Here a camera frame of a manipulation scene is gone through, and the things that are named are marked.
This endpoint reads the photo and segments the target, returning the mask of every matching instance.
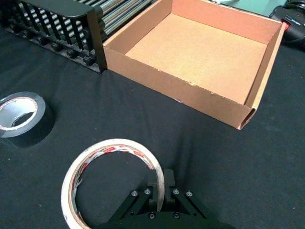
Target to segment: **table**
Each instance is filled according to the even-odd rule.
[[[106,70],[95,73],[0,29],[0,97],[41,95],[56,114],[40,143],[0,143],[0,228],[68,228],[61,185],[77,155],[110,138],[135,140],[181,190],[237,229],[304,229],[305,54],[281,47],[257,114],[242,130]],[[145,181],[136,157],[90,164],[77,193],[93,227]]]

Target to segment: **masking tape roll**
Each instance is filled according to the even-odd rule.
[[[88,164],[104,154],[127,152],[140,158],[149,169],[155,169],[158,181],[157,210],[160,211],[164,200],[164,175],[156,157],[141,144],[127,139],[109,139],[96,143],[84,150],[70,166],[61,188],[61,209],[71,229],[90,229],[76,208],[75,197],[81,174]]]

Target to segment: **black tape roll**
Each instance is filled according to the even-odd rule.
[[[23,148],[43,140],[52,130],[54,115],[44,99],[18,92],[0,100],[0,139]]]

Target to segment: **cardboard box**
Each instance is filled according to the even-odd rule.
[[[108,69],[242,129],[285,27],[202,0],[158,0],[104,43]]]

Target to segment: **black plastic holder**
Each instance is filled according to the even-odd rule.
[[[7,31],[100,73],[107,68],[101,17],[100,7],[74,0],[0,0]]]

